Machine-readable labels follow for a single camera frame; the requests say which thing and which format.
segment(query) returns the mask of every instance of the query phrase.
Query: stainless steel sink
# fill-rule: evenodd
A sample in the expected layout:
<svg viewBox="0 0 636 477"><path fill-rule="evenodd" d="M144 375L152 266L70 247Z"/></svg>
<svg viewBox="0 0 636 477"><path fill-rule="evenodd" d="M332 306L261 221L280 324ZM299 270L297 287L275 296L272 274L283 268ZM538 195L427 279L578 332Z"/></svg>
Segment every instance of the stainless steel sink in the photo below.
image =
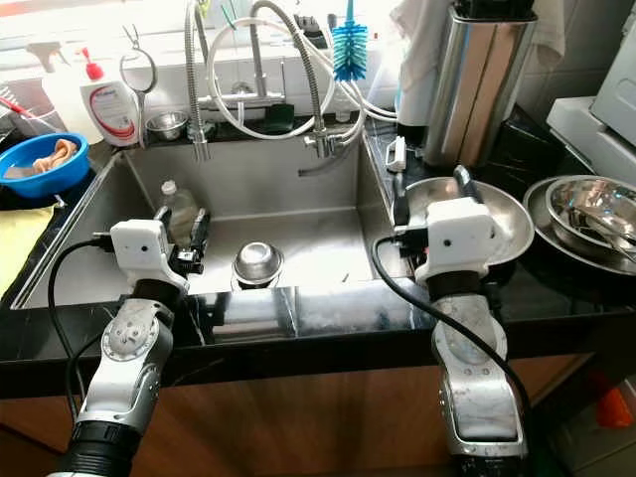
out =
<svg viewBox="0 0 636 477"><path fill-rule="evenodd" d="M369 246L389 233L390 222L365 144L350 148L336 167L311 177L297 173L317 165L300 139L210 147L213 159L204 164L195 162L191 146L119 153L98 176L98 185L80 206L73 226L61 234L55 253L118 221L151 217L161 203L161 183L174 179L213 216L204 274L190 276L193 294L233 289L232 263L250 241L266 241L284 254L276 286L375 278ZM392 250L385 250L383 259L393 275L407 274ZM50 260L43 263L14 307L46 306L50 266ZM113 301L127 292L114 255L98 249L70 255L56 284L60 305Z"/></svg>

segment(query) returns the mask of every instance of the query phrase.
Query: label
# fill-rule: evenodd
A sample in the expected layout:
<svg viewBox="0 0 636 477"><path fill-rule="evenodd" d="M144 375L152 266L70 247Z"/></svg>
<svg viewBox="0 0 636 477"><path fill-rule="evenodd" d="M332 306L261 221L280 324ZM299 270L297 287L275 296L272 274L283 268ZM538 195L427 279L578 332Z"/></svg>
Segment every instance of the label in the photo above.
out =
<svg viewBox="0 0 636 477"><path fill-rule="evenodd" d="M129 99L122 97L121 91L109 84L94 90L88 100L95 119L108 134L121 141L135 139L135 124L128 117Z"/></svg>

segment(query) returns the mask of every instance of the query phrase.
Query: stainless steel bowl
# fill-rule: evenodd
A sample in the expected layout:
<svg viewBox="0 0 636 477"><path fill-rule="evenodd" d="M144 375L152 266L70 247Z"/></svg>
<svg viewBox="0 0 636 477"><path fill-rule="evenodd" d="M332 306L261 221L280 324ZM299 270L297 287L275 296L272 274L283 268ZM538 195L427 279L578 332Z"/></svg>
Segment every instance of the stainless steel bowl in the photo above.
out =
<svg viewBox="0 0 636 477"><path fill-rule="evenodd" d="M146 129L162 141L178 139L186 128L188 114L182 111L162 112L146 121Z"/></svg>
<svg viewBox="0 0 636 477"><path fill-rule="evenodd" d="M552 177L538 182L528 189L528 192L526 192L526 195L524 196L524 206L528 209L528 212L535 223L537 235L555 249L576 261L585 263L594 268L611 271L621 275L636 275L636 264L619 254L605 253L600 257L589 257L583 253L578 253L576 250L573 250L563 244L553 228L551 216L548 212L546 203L547 190L549 186L558 179L560 179L560 177Z"/></svg>
<svg viewBox="0 0 636 477"><path fill-rule="evenodd" d="M616 238L612 245L595 224L594 216L626 234L636 230L636 189L619 181L598 176L565 177L551 183L546 191L546 208L556 236L567 246L589 257L620 254L616 246L632 245Z"/></svg>
<svg viewBox="0 0 636 477"><path fill-rule="evenodd" d="M282 253L269 243L253 241L243 245L234 263L237 279L249 285L273 280L282 270Z"/></svg>
<svg viewBox="0 0 636 477"><path fill-rule="evenodd" d="M501 189L483 182L473 182L494 221L506 236L506 240L488 260L488 265L497 265L517 258L533 242L535 228L530 215L514 197ZM408 225L425 226L426 208L429 204L458 197L460 196L457 183L452 177L436 177L411 184L406 188L410 208Z"/></svg>

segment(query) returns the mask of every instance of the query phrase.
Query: cabinet door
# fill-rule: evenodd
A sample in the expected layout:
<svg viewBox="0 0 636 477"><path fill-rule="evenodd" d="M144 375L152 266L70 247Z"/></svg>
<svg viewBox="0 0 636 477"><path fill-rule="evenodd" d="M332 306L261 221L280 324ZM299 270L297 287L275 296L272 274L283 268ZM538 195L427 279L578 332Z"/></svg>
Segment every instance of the cabinet door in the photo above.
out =
<svg viewBox="0 0 636 477"><path fill-rule="evenodd" d="M513 366L536 398L578 362L562 356ZM422 367L165 389L133 475L311 474L441 464L448 454L438 379L438 368ZM0 421L59 451L71 430L62 397L0 401Z"/></svg>
<svg viewBox="0 0 636 477"><path fill-rule="evenodd" d="M0 425L0 475L44 477L54 468L58 455L40 442Z"/></svg>

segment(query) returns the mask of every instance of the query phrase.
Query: towel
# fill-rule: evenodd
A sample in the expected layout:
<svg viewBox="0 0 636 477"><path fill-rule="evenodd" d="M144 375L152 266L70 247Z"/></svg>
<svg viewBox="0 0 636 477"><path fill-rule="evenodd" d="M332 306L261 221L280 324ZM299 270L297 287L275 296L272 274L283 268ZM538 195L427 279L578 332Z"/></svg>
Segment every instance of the towel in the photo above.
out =
<svg viewBox="0 0 636 477"><path fill-rule="evenodd" d="M535 0L533 10L539 17L533 35L537 59L543 66L553 68L565 55L563 0Z"/></svg>
<svg viewBox="0 0 636 477"><path fill-rule="evenodd" d="M74 142L67 139L58 139L53 154L36 159L31 167L10 167L4 177L5 179L20 179L50 171L71 159L77 150L78 147Z"/></svg>
<svg viewBox="0 0 636 477"><path fill-rule="evenodd" d="M49 224L53 208L0 212L0 298L20 273L31 249Z"/></svg>
<svg viewBox="0 0 636 477"><path fill-rule="evenodd" d="M399 71L399 86L409 91L439 62L448 7L452 0L403 0L391 11L399 33L410 47Z"/></svg>

